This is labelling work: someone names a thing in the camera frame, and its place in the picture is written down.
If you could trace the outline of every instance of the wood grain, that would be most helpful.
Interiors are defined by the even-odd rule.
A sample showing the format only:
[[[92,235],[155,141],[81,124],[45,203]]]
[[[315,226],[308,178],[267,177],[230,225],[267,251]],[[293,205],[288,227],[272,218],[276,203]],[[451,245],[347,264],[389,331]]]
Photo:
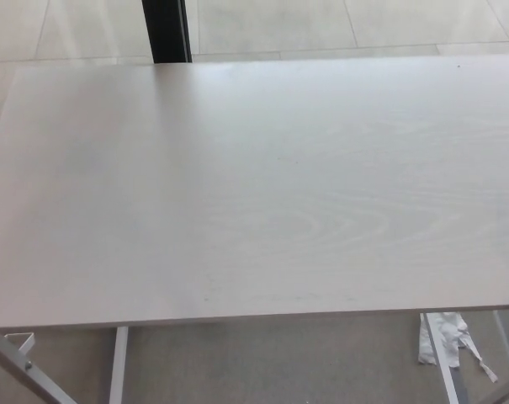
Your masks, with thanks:
[[[30,68],[0,327],[509,306],[509,56]]]

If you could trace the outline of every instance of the tiled floor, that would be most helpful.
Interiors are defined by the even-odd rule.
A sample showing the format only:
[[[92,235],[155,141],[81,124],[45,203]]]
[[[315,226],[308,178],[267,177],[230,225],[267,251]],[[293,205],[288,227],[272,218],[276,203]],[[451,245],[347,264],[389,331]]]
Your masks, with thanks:
[[[196,62],[509,53],[509,0],[186,5]],[[0,0],[0,113],[18,66],[140,63],[151,63],[141,0]],[[134,330],[125,402],[297,403],[308,396],[315,398],[310,402],[440,402],[437,371],[416,365],[416,321],[366,316]],[[476,313],[469,324],[505,380],[509,361],[493,316]],[[42,332],[34,355],[81,403],[106,402],[113,338],[106,330]],[[475,365],[464,361],[474,399],[493,388]],[[0,370],[4,402],[40,401]]]

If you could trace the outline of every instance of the black pole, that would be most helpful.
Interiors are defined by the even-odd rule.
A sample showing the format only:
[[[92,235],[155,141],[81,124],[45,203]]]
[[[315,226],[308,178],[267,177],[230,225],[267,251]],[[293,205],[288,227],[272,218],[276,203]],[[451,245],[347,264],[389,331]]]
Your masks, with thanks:
[[[142,0],[154,63],[193,61],[185,0]]]

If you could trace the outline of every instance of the metal table leg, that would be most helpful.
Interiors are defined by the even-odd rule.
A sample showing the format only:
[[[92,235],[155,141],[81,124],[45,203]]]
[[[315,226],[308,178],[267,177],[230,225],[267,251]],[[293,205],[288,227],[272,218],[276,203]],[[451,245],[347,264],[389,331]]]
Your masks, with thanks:
[[[21,348],[24,348],[23,351],[25,351],[27,347],[28,345],[25,343]],[[76,404],[3,335],[0,335],[0,367],[48,404]]]
[[[450,374],[450,368],[448,367],[447,357],[445,356],[445,349],[443,347],[443,341],[441,339],[441,333],[435,322],[435,318],[431,314],[421,314],[424,317],[428,334],[430,335],[430,341],[432,342],[433,354],[436,357],[437,367],[441,371],[441,376],[447,390],[447,398],[450,404],[459,404],[458,395],[454,388],[453,377]]]
[[[128,327],[116,330],[116,346],[114,349],[114,366],[112,368],[112,382],[110,383],[110,404],[121,404],[123,396],[123,379],[125,374],[125,359],[127,357]]]

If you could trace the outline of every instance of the white plastic bag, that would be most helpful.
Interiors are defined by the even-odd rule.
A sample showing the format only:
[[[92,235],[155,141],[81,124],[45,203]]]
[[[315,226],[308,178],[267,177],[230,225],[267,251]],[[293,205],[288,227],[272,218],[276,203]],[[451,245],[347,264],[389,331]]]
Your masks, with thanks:
[[[473,343],[473,339],[471,339],[467,324],[459,313],[432,313],[429,317],[433,319],[433,324],[430,324],[431,327],[438,327],[441,333],[448,366],[451,368],[458,368],[459,348],[468,348],[478,359],[480,367],[488,375],[490,380],[494,383],[497,381],[496,374],[484,364],[484,360]],[[421,315],[421,331],[419,333],[419,363],[436,364],[432,343],[428,335],[426,323],[424,322],[424,315]]]

